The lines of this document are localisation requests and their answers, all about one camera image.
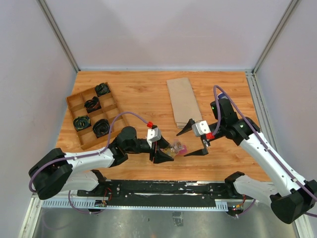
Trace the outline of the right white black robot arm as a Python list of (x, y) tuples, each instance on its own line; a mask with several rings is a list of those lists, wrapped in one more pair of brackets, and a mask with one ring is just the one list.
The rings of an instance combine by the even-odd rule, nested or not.
[(251, 155), (269, 176), (272, 184), (254, 180), (242, 172), (225, 179), (224, 192), (229, 198), (246, 195), (269, 206), (282, 222), (290, 224), (312, 209), (317, 201), (317, 182), (308, 181), (272, 148), (260, 128), (247, 117), (238, 118), (229, 99), (211, 103), (216, 123), (189, 119), (179, 135), (193, 131), (202, 141), (203, 148), (190, 155), (204, 156), (207, 147), (222, 137), (232, 140)]

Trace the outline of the clear bottle yellow capsules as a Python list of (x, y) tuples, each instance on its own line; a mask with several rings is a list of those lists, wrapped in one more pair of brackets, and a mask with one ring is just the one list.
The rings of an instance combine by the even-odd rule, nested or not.
[(183, 144), (180, 141), (174, 141), (173, 143), (169, 144), (166, 148), (162, 151), (169, 155), (170, 157), (174, 158), (176, 155), (179, 154), (180, 151), (184, 149)]

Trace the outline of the pink weekly pill organizer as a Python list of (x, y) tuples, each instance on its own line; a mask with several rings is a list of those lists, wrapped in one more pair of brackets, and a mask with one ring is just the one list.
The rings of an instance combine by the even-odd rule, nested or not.
[(182, 148), (179, 150), (177, 155), (184, 156), (185, 154), (187, 154), (187, 147), (185, 145), (183, 145)]

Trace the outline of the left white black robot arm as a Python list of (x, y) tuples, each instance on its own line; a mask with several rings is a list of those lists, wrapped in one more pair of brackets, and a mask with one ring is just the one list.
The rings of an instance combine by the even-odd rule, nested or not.
[(106, 184), (99, 168), (119, 166), (128, 159), (128, 154), (147, 153), (155, 164), (172, 162), (174, 158), (163, 151), (167, 147), (169, 142), (157, 126), (148, 129), (145, 139), (137, 137), (134, 127), (126, 126), (102, 149), (78, 153), (52, 149), (29, 170), (29, 189), (41, 200), (69, 190), (85, 190), (101, 196), (106, 191)]

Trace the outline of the white capped pill bottle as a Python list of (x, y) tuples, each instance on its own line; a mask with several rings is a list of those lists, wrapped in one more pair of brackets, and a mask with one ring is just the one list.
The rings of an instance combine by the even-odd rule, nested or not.
[(226, 96), (224, 93), (219, 93), (219, 94), (217, 95), (217, 98), (218, 98), (218, 99), (222, 99), (222, 98), (227, 99), (227, 96)]

